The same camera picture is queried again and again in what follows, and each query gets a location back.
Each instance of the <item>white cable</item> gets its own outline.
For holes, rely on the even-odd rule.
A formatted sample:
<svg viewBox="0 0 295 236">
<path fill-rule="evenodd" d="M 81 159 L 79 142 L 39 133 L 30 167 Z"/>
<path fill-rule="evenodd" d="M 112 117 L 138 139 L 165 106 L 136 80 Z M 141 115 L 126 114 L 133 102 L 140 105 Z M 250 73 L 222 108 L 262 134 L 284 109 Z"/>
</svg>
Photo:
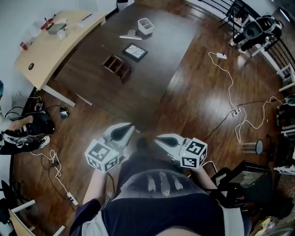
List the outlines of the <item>white cable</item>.
<svg viewBox="0 0 295 236">
<path fill-rule="evenodd" d="M 43 155 L 43 156 L 45 156 L 45 157 L 47 157 L 46 155 L 44 155 L 43 153 L 40 153 L 40 154 L 33 154 L 32 152 L 31 152 L 31 154 L 32 155 L 34 155 L 34 156 L 40 156 L 40 155 Z M 47 159 L 49 160 L 49 161 L 52 161 L 52 163 L 54 163 L 54 159 L 56 158 L 56 160 L 59 162 L 59 169 L 55 166 L 54 168 L 56 169 L 56 171 L 57 171 L 57 173 L 56 173 L 56 175 L 55 175 L 55 178 L 60 182 L 60 184 L 64 187 L 64 189 L 65 189 L 65 191 L 66 191 L 66 193 L 68 194 L 69 192 L 68 192 L 68 190 L 66 190 L 66 188 L 65 188 L 65 186 L 62 184 L 62 182 L 60 181 L 60 179 L 58 178 L 58 177 L 61 177 L 61 163 L 60 163 L 60 161 L 59 161 L 59 158 L 57 157 L 57 153 L 54 151 L 54 150 L 50 150 L 50 158 L 49 157 L 47 157 Z"/>
<path fill-rule="evenodd" d="M 210 56 L 210 54 L 214 54 L 214 55 L 216 55 L 216 56 L 217 56 L 217 54 L 212 53 L 212 52 L 209 52 L 209 53 L 208 53 L 209 57 L 211 58 L 212 63 L 213 63 L 214 65 L 216 65 L 217 67 L 219 67 L 221 70 L 227 72 L 227 73 L 229 74 L 229 76 L 230 76 L 230 79 L 231 79 L 231 85 L 229 86 L 229 89 L 228 89 L 228 90 L 229 90 L 229 97 L 230 97 L 230 88 L 232 87 L 234 81 L 233 81 L 233 79 L 232 79 L 230 73 L 229 73 L 227 70 L 222 69 L 219 65 L 217 65 L 217 64 L 214 63 L 214 61 L 213 61 L 212 57 Z M 285 105 L 285 104 L 286 104 L 286 103 L 283 104 L 278 98 L 276 98 L 276 97 L 274 97 L 274 96 L 272 96 L 272 97 L 270 98 L 269 101 L 265 101 L 265 103 L 264 103 L 263 106 L 262 106 L 262 109 L 263 109 L 263 120 L 262 120 L 261 124 L 260 124 L 258 127 L 254 127 L 254 126 L 253 126 L 253 125 L 247 120 L 247 113 L 246 113 L 245 109 L 241 107 L 241 110 L 243 110 L 244 113 L 245 113 L 245 118 L 244 118 L 244 120 L 243 120 L 240 124 L 238 124 L 238 125 L 236 126 L 236 128 L 235 128 L 236 138 L 238 139 L 238 142 L 239 142 L 239 143 L 241 142 L 241 127 L 243 126 L 243 124 L 244 124 L 245 122 L 248 122 L 248 123 L 252 126 L 252 128 L 254 128 L 254 129 L 256 129 L 256 130 L 258 130 L 258 129 L 263 125 L 264 120 L 265 120 L 265 118 L 266 118 L 266 114 L 265 114 L 264 106 L 266 105 L 266 103 L 270 104 L 270 102 L 271 102 L 271 100 L 272 100 L 273 98 L 275 98 L 277 101 L 279 101 L 282 105 Z M 231 102 L 231 97 L 230 97 L 230 105 L 233 106 L 236 110 L 238 110 L 238 108 L 236 108 L 236 106 Z"/>
<path fill-rule="evenodd" d="M 221 70 L 227 72 L 227 73 L 229 74 L 229 76 L 230 76 L 230 79 L 231 79 L 231 85 L 229 86 L 229 96 L 230 96 L 230 88 L 233 86 L 233 84 L 234 84 L 234 80 L 232 79 L 230 73 L 229 73 L 227 70 L 222 69 L 219 65 L 217 65 L 217 64 L 214 63 L 214 61 L 213 61 L 212 57 L 210 56 L 210 54 L 214 54 L 214 55 L 216 55 L 216 56 L 217 56 L 217 54 L 212 53 L 212 52 L 209 52 L 209 53 L 208 53 L 209 57 L 211 58 L 212 63 L 213 63 L 214 65 L 218 66 Z M 237 110 L 237 108 L 235 107 L 235 105 L 231 102 L 231 97 L 230 97 L 230 106 L 231 106 L 231 109 L 232 109 L 232 107 L 234 107 L 235 110 Z"/>
</svg>

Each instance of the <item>dark wooden table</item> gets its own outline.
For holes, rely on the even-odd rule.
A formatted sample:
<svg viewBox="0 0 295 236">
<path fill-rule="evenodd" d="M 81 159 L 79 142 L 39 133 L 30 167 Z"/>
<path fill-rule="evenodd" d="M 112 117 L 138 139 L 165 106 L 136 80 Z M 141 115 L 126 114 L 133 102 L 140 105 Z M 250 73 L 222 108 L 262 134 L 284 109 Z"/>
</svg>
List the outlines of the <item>dark wooden table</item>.
<svg viewBox="0 0 295 236">
<path fill-rule="evenodd" d="M 119 38 L 129 30 L 137 30 L 137 20 L 141 18 L 148 18 L 154 24 L 151 35 L 138 31 L 136 35 L 144 40 Z M 187 19 L 132 4 L 90 33 L 55 80 L 116 117 L 144 128 L 152 121 L 196 29 L 194 22 Z M 122 53 L 131 42 L 148 50 L 139 62 Z M 124 84 L 102 66 L 111 54 L 131 67 L 132 73 Z"/>
</svg>

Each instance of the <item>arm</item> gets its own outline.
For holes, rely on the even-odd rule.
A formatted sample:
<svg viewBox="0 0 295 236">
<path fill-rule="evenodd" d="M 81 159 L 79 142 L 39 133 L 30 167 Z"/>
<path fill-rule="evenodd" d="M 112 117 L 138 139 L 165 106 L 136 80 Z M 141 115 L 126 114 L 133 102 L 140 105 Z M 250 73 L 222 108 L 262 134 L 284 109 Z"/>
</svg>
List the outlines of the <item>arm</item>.
<svg viewBox="0 0 295 236">
<path fill-rule="evenodd" d="M 190 169 L 192 178 L 201 188 L 204 189 L 217 189 L 216 185 L 210 179 L 202 166 L 197 169 Z"/>
<path fill-rule="evenodd" d="M 106 198 L 106 177 L 107 175 L 95 170 L 91 177 L 88 189 L 83 199 L 83 204 L 92 199 L 97 199 L 101 205 L 105 203 Z"/>
<path fill-rule="evenodd" d="M 21 120 L 11 121 L 8 127 L 8 130 L 12 130 L 12 131 L 19 130 L 20 128 L 25 126 L 27 123 L 32 123 L 32 122 L 33 122 L 33 116 L 28 116 Z"/>
</svg>

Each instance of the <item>hand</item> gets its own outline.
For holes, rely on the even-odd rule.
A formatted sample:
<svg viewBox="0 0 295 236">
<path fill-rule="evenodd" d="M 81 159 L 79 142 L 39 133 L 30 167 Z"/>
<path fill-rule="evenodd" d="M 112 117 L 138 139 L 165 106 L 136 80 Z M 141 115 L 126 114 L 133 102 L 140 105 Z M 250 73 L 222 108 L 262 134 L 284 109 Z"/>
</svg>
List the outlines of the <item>hand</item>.
<svg viewBox="0 0 295 236">
<path fill-rule="evenodd" d="M 27 120 L 28 120 L 28 123 L 33 123 L 34 118 L 33 116 L 28 116 Z"/>
</svg>

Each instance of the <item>small white container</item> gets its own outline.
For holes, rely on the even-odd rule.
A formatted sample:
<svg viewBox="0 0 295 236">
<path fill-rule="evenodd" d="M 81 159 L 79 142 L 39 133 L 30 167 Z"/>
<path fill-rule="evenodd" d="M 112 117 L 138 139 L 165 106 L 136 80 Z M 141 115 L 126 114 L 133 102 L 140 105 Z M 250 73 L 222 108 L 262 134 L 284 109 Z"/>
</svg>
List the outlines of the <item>small white container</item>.
<svg viewBox="0 0 295 236">
<path fill-rule="evenodd" d="M 138 20 L 138 29 L 145 35 L 148 35 L 153 32 L 154 25 L 147 18 L 142 18 Z"/>
</svg>

